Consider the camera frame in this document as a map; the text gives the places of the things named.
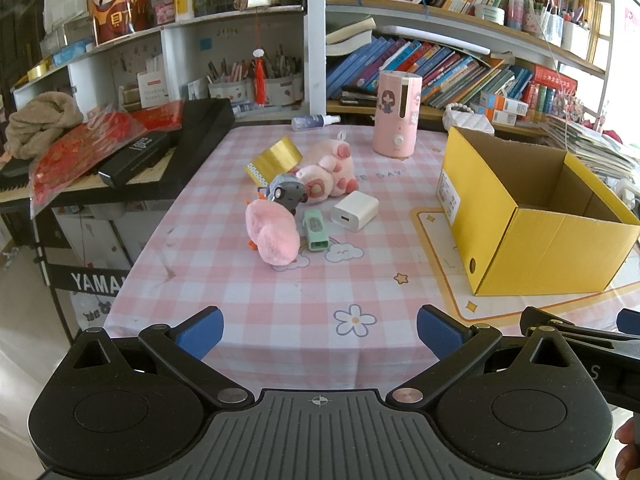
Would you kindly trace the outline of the person's right hand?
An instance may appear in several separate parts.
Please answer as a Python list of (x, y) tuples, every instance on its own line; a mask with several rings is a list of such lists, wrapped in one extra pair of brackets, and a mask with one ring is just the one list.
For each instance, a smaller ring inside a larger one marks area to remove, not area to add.
[(636, 442), (638, 435), (639, 430), (633, 417), (615, 431), (615, 440), (624, 446), (617, 454), (615, 461), (618, 480), (639, 480), (640, 478), (640, 454), (639, 445)]

